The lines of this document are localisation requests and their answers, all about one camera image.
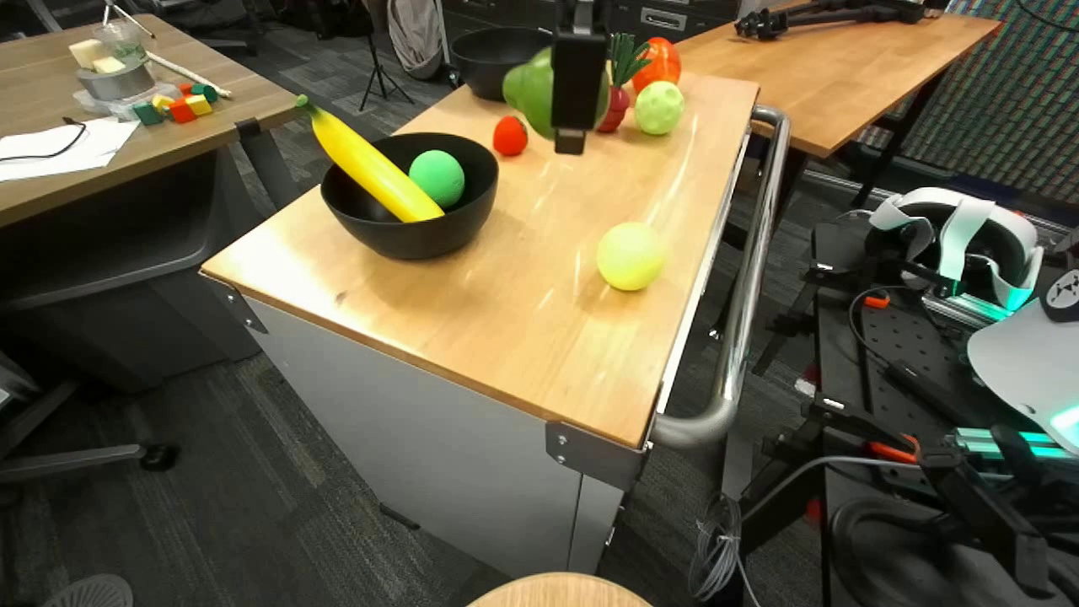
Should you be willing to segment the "red toy radish with leaves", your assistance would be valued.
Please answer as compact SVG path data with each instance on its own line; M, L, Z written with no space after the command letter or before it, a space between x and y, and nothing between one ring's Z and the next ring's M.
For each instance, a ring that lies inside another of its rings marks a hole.
M608 94L608 115L596 123L600 133L614 133L631 103L626 81L641 69L637 41L631 32L614 32L608 47L608 65L610 65L610 94Z

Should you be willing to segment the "green toy avocado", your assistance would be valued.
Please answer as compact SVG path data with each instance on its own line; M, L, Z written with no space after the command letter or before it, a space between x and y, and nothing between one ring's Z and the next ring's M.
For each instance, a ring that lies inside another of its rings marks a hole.
M608 115L608 94L610 94L610 75L605 68L600 103L596 103L592 127ZM550 112L552 112L552 47L543 47L533 59L514 68L504 76L504 101L508 109L515 109L537 133L552 139L552 123L550 123Z

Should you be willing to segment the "green smooth toy ball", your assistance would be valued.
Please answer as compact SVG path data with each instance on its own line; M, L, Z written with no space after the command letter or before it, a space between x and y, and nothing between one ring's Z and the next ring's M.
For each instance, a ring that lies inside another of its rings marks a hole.
M429 147L412 159L408 175L423 185L439 204L456 204L464 192L464 167L456 156Z

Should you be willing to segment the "yellow toy lemon ball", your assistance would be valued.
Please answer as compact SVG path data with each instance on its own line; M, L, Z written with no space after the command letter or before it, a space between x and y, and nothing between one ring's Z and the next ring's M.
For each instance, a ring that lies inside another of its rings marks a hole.
M596 274L608 287L637 294L665 268L665 242L643 221L610 227L596 242Z

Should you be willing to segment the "yellow toy banana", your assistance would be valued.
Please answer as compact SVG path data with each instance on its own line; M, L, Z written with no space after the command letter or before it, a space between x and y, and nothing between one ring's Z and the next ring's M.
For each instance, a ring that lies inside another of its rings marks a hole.
M310 131L325 156L344 175L352 175L382 208L387 208L402 221L443 220L443 204L365 133L359 133L336 115L315 103L306 94L301 94L298 103L306 112Z

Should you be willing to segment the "light green dimpled toy ball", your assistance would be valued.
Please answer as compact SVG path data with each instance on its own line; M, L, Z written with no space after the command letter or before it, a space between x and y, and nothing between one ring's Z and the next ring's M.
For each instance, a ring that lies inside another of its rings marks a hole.
M686 94L674 81L652 81L634 101L634 120L643 133L670 133L681 115Z

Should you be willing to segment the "red orange toy pepper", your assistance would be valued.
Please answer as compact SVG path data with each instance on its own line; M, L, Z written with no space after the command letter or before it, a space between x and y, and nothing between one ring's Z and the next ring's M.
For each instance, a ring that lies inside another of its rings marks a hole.
M678 47L666 37L647 37L637 47L637 69L634 69L631 85L637 90L643 90L654 81L670 81L670 85L681 81L681 57L678 57Z

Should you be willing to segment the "colourful toy blocks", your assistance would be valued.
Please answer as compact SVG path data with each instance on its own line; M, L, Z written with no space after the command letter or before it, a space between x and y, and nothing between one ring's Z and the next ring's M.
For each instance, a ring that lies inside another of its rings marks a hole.
M166 120L188 123L194 117L212 115L217 101L218 101L218 90L212 85L194 81L194 85L181 85L176 94L158 90L144 101L135 101L131 115L140 123L166 123Z

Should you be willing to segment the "black bowl near pepper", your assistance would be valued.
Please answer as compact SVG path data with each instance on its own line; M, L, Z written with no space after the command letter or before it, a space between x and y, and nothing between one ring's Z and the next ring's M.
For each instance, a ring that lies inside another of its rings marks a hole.
M504 76L533 59L550 37L543 31L524 31L524 27L487 27L462 32L448 45L453 68L457 81L487 101L504 97Z

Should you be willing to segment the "black bowl near avocado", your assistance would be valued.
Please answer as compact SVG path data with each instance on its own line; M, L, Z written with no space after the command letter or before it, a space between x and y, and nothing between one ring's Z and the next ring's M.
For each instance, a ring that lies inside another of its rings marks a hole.
M498 185L498 163L488 147L462 133L414 131L382 139L378 150L384 150L398 167L408 167L423 150L448 150L464 172L462 196L439 220L402 221L346 172L329 165L320 181L320 196L359 242L387 260L417 264L457 251L479 236Z

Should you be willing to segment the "large wooden office table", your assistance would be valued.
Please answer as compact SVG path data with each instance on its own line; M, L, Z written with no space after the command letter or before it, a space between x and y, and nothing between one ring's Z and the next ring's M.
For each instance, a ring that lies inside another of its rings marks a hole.
M83 150L89 146L108 140L110 163L75 172L70 159L64 159L64 172L4 181L0 227L25 221L176 163L226 147L239 133L263 133L298 115L285 87L207 47L155 13L140 13L140 22L155 32L155 52L188 68L194 76L208 76L226 90L226 101L218 101L207 117L184 123L144 127L140 120L96 117L75 101L79 76L66 47L96 37L97 22L4 41L0 131L30 133L61 127L56 146L79 139L75 150Z

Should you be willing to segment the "white VR headset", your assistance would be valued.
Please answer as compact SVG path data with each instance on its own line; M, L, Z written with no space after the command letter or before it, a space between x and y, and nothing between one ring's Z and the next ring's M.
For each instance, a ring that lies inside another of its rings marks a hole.
M1036 294L1040 230L992 197L922 185L887 196L870 227L897 236L905 268L926 274L931 300L968 325L1007 320Z

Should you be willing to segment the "clear plastic container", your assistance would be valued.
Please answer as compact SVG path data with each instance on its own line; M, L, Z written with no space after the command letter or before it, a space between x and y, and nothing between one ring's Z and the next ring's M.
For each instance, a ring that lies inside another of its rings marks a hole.
M148 32L128 19L108 19L90 37L75 41L79 85L96 101L121 101L155 85L148 75Z

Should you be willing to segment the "white papers on table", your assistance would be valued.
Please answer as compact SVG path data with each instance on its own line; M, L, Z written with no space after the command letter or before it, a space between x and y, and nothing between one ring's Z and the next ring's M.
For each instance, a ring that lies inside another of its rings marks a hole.
M0 139L0 181L105 167L139 131L135 120L90 117Z

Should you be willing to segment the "round wooden stool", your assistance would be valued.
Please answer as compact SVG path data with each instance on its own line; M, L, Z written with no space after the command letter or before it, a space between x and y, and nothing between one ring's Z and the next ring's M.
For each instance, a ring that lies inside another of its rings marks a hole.
M634 590L592 573L529 573L498 582L470 607L652 607Z

